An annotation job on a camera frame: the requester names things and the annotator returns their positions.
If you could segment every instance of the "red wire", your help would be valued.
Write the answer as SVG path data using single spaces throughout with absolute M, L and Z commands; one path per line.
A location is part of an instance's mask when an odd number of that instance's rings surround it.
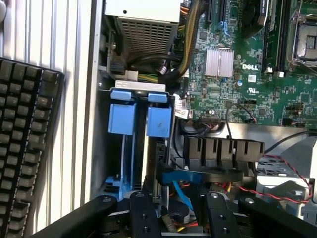
M 304 176 L 299 174 L 298 170 L 295 167 L 293 167 L 288 161 L 286 161 L 285 159 L 283 159 L 282 157 L 280 157 L 278 155 L 267 155 L 267 154 L 264 154 L 263 156 L 270 157 L 270 158 L 275 158 L 275 159 L 280 159 L 282 162 L 287 164 L 298 175 L 298 177 L 300 177 L 304 181 L 304 183 L 307 185 L 308 190 L 309 190 L 309 195 L 308 195 L 307 199 L 301 200 L 301 201 L 300 200 L 293 200 L 293 199 L 290 199 L 288 197 L 278 197 L 278 196 L 274 196 L 273 194 L 270 194 L 270 193 L 261 193 L 261 192 L 257 192 L 257 191 L 254 191 L 254 190 L 246 189 L 244 187 L 239 187 L 239 189 L 241 189 L 244 192 L 250 192 L 252 194 L 259 195 L 259 196 L 271 197 L 271 198 L 274 198 L 276 200 L 287 200 L 287 201 L 294 202 L 294 203 L 308 203 L 309 200 L 311 199 L 311 197 L 313 196 L 312 187 L 307 182 L 307 180 L 304 178 Z

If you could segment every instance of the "cpu socket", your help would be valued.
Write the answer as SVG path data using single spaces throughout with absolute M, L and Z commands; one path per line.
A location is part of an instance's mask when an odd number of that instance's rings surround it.
M 290 69 L 301 68 L 317 75 L 317 16 L 299 16 L 291 23 L 288 55 Z

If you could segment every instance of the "black keyboard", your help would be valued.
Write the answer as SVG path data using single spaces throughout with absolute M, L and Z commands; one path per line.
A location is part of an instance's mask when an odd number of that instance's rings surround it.
M 60 72 L 0 58 L 0 238 L 22 237 L 33 220 L 63 81 Z

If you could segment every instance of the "white label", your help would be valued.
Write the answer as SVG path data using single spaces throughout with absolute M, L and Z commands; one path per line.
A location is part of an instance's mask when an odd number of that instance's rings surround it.
M 248 76 L 248 82 L 249 82 L 249 83 L 256 83 L 256 82 L 257 82 L 257 76 L 256 76 L 256 75 L 249 74 L 249 76 Z
M 242 64 L 242 69 L 252 70 L 252 71 L 259 71 L 256 65 L 251 64 Z
M 175 101 L 175 107 L 176 108 L 186 108 L 187 107 L 187 100 L 182 99 L 182 100 Z
M 188 112 L 187 109 L 175 108 L 175 116 L 179 118 L 188 119 Z
M 258 90 L 256 88 L 248 88 L 247 93 L 258 94 Z

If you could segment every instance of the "blue plastic latch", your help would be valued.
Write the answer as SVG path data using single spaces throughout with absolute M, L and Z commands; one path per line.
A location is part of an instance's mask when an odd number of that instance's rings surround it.
M 167 95 L 159 93 L 149 93 L 148 100 L 149 102 L 153 103 L 167 103 Z
M 111 97 L 111 99 L 130 101 L 131 100 L 131 92 L 113 90 L 110 94 L 110 97 Z
M 167 138 L 170 136 L 172 108 L 148 108 L 147 136 Z
M 133 135 L 135 107 L 136 104 L 111 104 L 108 132 L 121 135 Z

